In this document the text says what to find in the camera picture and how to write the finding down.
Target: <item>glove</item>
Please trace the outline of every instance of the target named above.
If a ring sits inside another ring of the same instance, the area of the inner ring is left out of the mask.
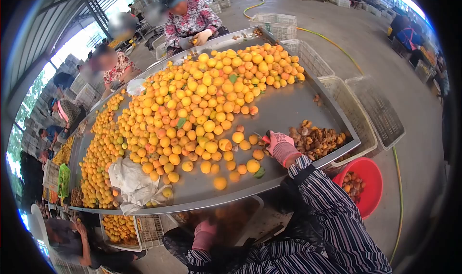
[[[212,34],[213,34],[212,30],[207,28],[206,30],[201,31],[200,33],[193,36],[193,40],[197,39],[196,46],[205,45],[208,38],[211,37]]]
[[[189,50],[192,48],[194,45],[193,43],[189,42],[190,38],[180,38],[178,43],[180,44],[180,47],[185,51]]]
[[[270,143],[267,150],[283,167],[286,168],[286,161],[290,156],[302,154],[295,148],[291,137],[273,131],[269,131],[269,134]]]
[[[216,233],[216,225],[210,225],[208,220],[200,222],[194,230],[194,242],[192,249],[199,249],[208,252],[212,246],[213,238]]]

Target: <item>yellow hose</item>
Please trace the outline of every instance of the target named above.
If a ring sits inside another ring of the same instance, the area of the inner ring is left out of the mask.
[[[242,13],[244,14],[245,17],[247,18],[251,18],[250,16],[246,15],[245,12],[251,8],[254,8],[254,7],[257,7],[257,6],[260,6],[262,5],[263,3],[265,3],[264,0],[260,0],[261,3],[259,4],[256,4],[256,5],[253,5],[253,6],[250,6],[248,8],[246,8]],[[320,33],[317,33],[317,32],[314,32],[314,31],[310,31],[306,28],[302,28],[302,27],[298,27],[297,29],[299,30],[302,30],[302,31],[305,31],[305,32],[310,32],[312,34],[315,34],[327,41],[329,41],[331,44],[335,45],[336,47],[338,47],[339,50],[341,50],[352,62],[353,64],[356,66],[356,68],[359,70],[359,72],[364,75],[364,72],[363,70],[359,67],[359,65],[356,63],[356,61],[343,49],[341,48],[338,44],[336,44],[335,42],[333,42],[332,40],[329,40],[327,37],[325,37],[324,35],[321,35]],[[391,259],[390,259],[390,264],[391,262],[393,261],[393,258],[395,257],[395,253],[396,253],[396,249],[398,248],[398,242],[400,241],[400,237],[401,237],[401,229],[402,229],[402,223],[403,223],[403,214],[404,214],[404,203],[403,203],[403,191],[402,191],[402,183],[401,183],[401,172],[400,172],[400,165],[398,163],[398,156],[396,155],[396,149],[395,147],[393,146],[393,155],[395,156],[395,162],[396,162],[396,171],[397,171],[397,174],[398,174],[398,186],[399,186],[399,191],[400,191],[400,224],[399,224],[399,227],[398,227],[398,236],[396,237],[396,243],[395,243],[395,248],[393,249],[393,253],[391,255]]]

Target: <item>white cloth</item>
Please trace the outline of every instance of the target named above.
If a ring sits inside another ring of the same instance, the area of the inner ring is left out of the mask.
[[[149,175],[143,172],[140,164],[134,163],[130,158],[119,158],[109,167],[109,179],[112,186],[121,190],[123,199],[120,209],[124,215],[141,209],[147,202],[157,202],[166,206],[173,201],[173,195],[166,198],[162,194],[164,188],[171,188],[171,185],[163,185],[159,188],[160,178],[157,181],[151,180]]]

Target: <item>red plastic basin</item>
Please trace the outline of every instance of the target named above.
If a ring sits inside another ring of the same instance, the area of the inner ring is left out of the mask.
[[[366,219],[377,208],[382,197],[383,181],[382,173],[376,163],[369,158],[358,158],[349,162],[332,181],[342,186],[343,178],[348,172],[355,172],[364,182],[366,187],[359,196],[361,200],[356,206],[361,218]]]

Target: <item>pink glove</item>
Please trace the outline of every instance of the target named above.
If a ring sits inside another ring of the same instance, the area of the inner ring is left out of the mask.
[[[210,225],[208,220],[202,221],[194,230],[194,242],[192,249],[208,252],[217,233],[217,226]]]
[[[291,137],[273,131],[269,131],[269,134],[270,143],[267,150],[283,167],[286,168],[286,161],[290,156],[302,154],[295,148]]]

